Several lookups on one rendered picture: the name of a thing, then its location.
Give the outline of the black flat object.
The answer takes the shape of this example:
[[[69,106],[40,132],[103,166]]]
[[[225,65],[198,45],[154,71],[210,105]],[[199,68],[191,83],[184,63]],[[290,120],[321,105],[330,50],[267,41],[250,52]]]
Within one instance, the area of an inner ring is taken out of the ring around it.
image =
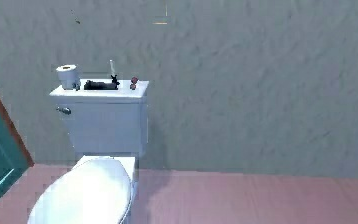
[[[87,80],[84,89],[85,90],[117,90],[120,82],[117,79],[117,76],[111,76],[111,82],[99,82],[99,81],[92,81]]]

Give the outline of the white toilet paper roll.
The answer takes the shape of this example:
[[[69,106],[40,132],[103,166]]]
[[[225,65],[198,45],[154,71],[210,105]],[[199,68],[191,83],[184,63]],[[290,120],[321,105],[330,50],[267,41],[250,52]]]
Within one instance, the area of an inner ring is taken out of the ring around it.
[[[59,66],[56,68],[56,72],[64,90],[80,89],[80,78],[76,65]]]

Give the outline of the teal door with brown frame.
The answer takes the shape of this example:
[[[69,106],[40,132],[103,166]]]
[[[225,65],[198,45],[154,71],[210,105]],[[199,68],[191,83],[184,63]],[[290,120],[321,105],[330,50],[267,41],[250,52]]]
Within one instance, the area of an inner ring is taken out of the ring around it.
[[[33,159],[0,99],[0,198],[33,165]]]

